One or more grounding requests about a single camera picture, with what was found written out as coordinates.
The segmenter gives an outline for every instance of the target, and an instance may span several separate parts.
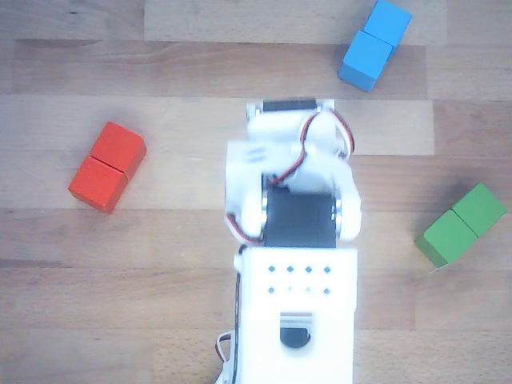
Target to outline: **red wire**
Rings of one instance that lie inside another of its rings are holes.
[[[350,152],[351,153],[354,152],[354,147],[355,147],[354,136],[352,135],[352,131],[350,130],[348,124],[336,110],[329,110],[329,112],[331,112],[333,114],[333,116],[335,116],[336,119],[342,125],[343,129],[347,133],[347,136],[349,137],[349,140],[350,140]],[[302,162],[304,161],[304,157],[306,156],[306,148],[305,148],[304,143],[306,142],[307,131],[308,131],[313,119],[316,118],[319,114],[320,114],[320,112],[315,112],[314,114],[309,116],[308,119],[305,121],[304,126],[302,127],[302,131],[301,131],[301,135],[300,135],[300,143],[301,143],[302,148],[301,148],[301,153],[298,156],[297,160],[288,169],[286,169],[282,174],[280,174],[276,178],[273,178],[272,180],[270,180],[269,181],[270,186],[274,186],[274,185],[282,182],[284,179],[286,179],[288,176],[290,176],[294,171],[296,171],[296,169],[302,164]],[[245,234],[243,232],[242,228],[240,228],[240,226],[237,224],[234,214],[228,213],[226,216],[227,216],[228,220],[230,221],[230,224],[232,225],[234,230],[236,230],[237,234],[241,238],[243,238],[247,242],[251,242],[253,244],[259,244],[262,242],[262,240],[260,238],[252,238],[251,236]]]
[[[353,153],[355,150],[355,143],[354,143],[354,136],[352,135],[352,130],[349,128],[349,125],[345,121],[345,119],[336,111],[336,110],[329,110],[333,114],[333,116],[336,117],[336,119],[340,122],[343,129],[345,130],[347,136],[349,137],[350,141],[350,152]]]
[[[231,335],[230,334],[225,334],[220,339],[221,342],[224,342],[226,340],[231,340]],[[218,348],[219,348],[219,344],[215,343],[215,351],[217,352],[217,355],[220,357],[222,362],[225,362],[224,359],[222,358],[221,351]]]
[[[252,238],[251,236],[245,234],[242,230],[242,228],[240,228],[240,226],[238,225],[235,217],[234,217],[234,214],[227,214],[227,219],[230,221],[230,224],[233,226],[234,230],[237,231],[237,234],[242,237],[244,240],[248,241],[248,242],[251,242],[253,244],[259,244],[262,240],[260,238]]]
[[[297,168],[301,165],[302,161],[304,160],[304,157],[306,156],[306,149],[304,148],[304,142],[306,141],[306,134],[308,131],[308,128],[310,127],[311,122],[314,118],[318,116],[318,112],[312,114],[304,123],[304,126],[302,127],[301,136],[300,136],[300,142],[301,142],[301,153],[298,156],[298,159],[288,168],[285,170],[280,176],[277,176],[276,178],[273,178],[269,181],[269,185],[274,186],[279,182],[282,182],[285,178],[290,176]]]

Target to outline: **wooden floor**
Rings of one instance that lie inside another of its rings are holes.
[[[512,2],[393,2],[368,94],[337,69],[373,0],[0,0],[0,383],[213,383],[226,142],[294,96],[356,138],[355,382],[512,383],[512,216],[440,270],[413,243],[476,182],[512,208]],[[67,186],[108,120],[148,155],[105,216]]]

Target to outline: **red block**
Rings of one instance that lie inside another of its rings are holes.
[[[123,172],[130,180],[146,154],[146,144],[137,134],[108,122],[90,150],[90,156]]]
[[[68,189],[78,200],[109,214],[126,184],[128,178],[123,172],[86,156]]]

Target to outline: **hole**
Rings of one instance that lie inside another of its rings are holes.
[[[281,313],[281,342],[292,349],[303,348],[311,340],[312,314]]]

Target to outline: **cable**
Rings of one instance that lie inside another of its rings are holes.
[[[355,150],[355,142],[354,142],[354,136],[352,134],[352,130],[349,128],[349,125],[345,121],[345,119],[336,111],[333,109],[328,109],[326,112],[329,112],[332,114],[336,120],[336,129],[337,132],[341,134],[343,137],[343,141],[346,144],[346,152],[343,153],[340,149],[337,153],[337,155],[344,159],[348,160],[349,157],[352,155],[352,153]],[[274,176],[271,180],[268,181],[269,186],[275,186],[276,184],[284,181],[286,178],[291,176],[300,166],[304,163],[304,160],[306,159],[307,153],[305,148],[305,142],[306,142],[306,136],[309,131],[309,128],[311,126],[311,123],[313,120],[320,114],[321,112],[315,112],[311,116],[308,117],[308,119],[304,122],[300,136],[299,141],[301,143],[301,153],[298,156],[297,160],[288,168],[286,169],[282,174],[279,176]],[[226,224],[228,225],[228,228],[230,229],[231,233],[235,238],[242,244],[251,244],[254,246],[260,245],[262,243],[262,238],[254,238],[249,236],[248,234],[244,233],[243,229],[240,227],[240,225],[236,221],[236,217],[234,214],[228,212],[225,217]]]
[[[237,273],[237,283],[234,291],[234,362],[233,362],[233,379],[231,380],[231,384],[236,384],[237,382],[237,372],[238,372],[238,302],[240,301],[240,272]]]
[[[270,186],[275,186],[276,184],[282,182],[284,179],[286,179],[288,176],[290,176],[293,172],[295,172],[297,170],[297,168],[299,168],[301,166],[301,164],[304,162],[304,159],[306,158],[306,148],[304,147],[304,142],[306,141],[307,131],[309,130],[312,121],[314,120],[314,118],[316,118],[318,116],[318,114],[319,114],[319,112],[315,112],[314,114],[309,116],[308,119],[306,120],[306,122],[304,123],[304,126],[301,129],[301,135],[300,135],[299,140],[300,140],[302,148],[301,148],[301,153],[298,156],[298,159],[295,160],[295,162],[290,166],[290,168],[285,170],[282,174],[269,180]]]
[[[226,362],[226,356],[224,356],[224,352],[221,348],[221,342],[225,342],[227,340],[231,340],[231,332],[225,332],[224,334],[220,334],[217,338],[217,342],[215,343],[215,350],[217,351],[217,355],[220,357],[222,362]]]
[[[338,121],[339,125],[341,126],[341,129],[339,126],[336,128],[338,129],[338,132],[342,135],[343,141],[347,143],[346,145],[346,153],[345,154],[338,154],[340,158],[347,159],[352,155],[352,153],[355,151],[355,141],[354,141],[354,135],[352,134],[352,130],[350,129],[348,123],[346,120],[340,115],[339,112],[336,110],[328,109],[328,111],[334,116],[334,118]]]
[[[225,222],[230,229],[231,233],[235,238],[241,242],[242,244],[249,243],[253,246],[259,245],[262,242],[261,238],[253,238],[248,234],[244,233],[243,229],[237,223],[236,217],[234,214],[228,212],[225,217]]]

